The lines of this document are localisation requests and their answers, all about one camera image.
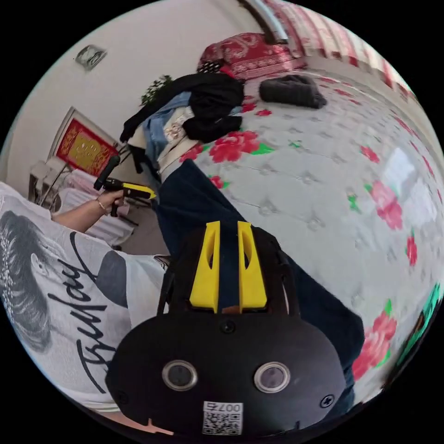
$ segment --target handheld device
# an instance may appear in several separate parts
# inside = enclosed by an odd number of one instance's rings
[[[345,388],[333,344],[303,321],[276,238],[237,222],[239,314],[219,309],[221,222],[173,256],[157,315],[121,341],[105,378],[121,412],[175,434],[261,437],[309,427]]]
[[[105,168],[100,173],[97,180],[94,182],[94,189],[105,191],[119,191],[123,190],[123,197],[135,197],[141,199],[154,199],[156,197],[155,192],[148,186],[134,184],[131,182],[123,182],[118,179],[110,178],[109,175],[112,173],[114,168],[119,165],[120,156],[110,157]],[[111,216],[117,217],[117,205],[112,204]]]

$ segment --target bracelet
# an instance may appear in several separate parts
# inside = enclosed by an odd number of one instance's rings
[[[104,205],[99,201],[99,198],[96,199],[96,202],[100,205],[101,209],[103,210],[103,212],[105,214],[108,214],[108,211],[106,210],[106,208],[104,207]]]

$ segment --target dark blue jeans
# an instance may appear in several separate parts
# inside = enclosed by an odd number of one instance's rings
[[[162,184],[159,204],[155,211],[160,229],[170,254],[179,251],[188,233],[208,222],[221,221],[221,278],[219,309],[239,305],[238,245],[234,236],[224,233],[237,232],[237,222],[242,215],[210,182],[191,160],[186,160]],[[347,388],[325,419],[345,414],[353,405],[352,363],[364,343],[362,320],[343,303],[312,279],[290,257],[299,294],[299,309],[304,321],[320,329],[336,348]]]

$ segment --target white t-shirt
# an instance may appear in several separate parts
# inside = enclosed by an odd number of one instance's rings
[[[124,336],[156,316],[164,266],[51,220],[0,182],[0,292],[23,346],[62,392],[118,410],[105,385]]]

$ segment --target framed picture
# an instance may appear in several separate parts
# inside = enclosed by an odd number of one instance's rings
[[[55,136],[48,159],[55,156],[97,177],[119,149],[117,141],[71,107]]]
[[[106,51],[96,45],[85,46],[77,54],[75,61],[86,71],[91,71],[106,56]]]

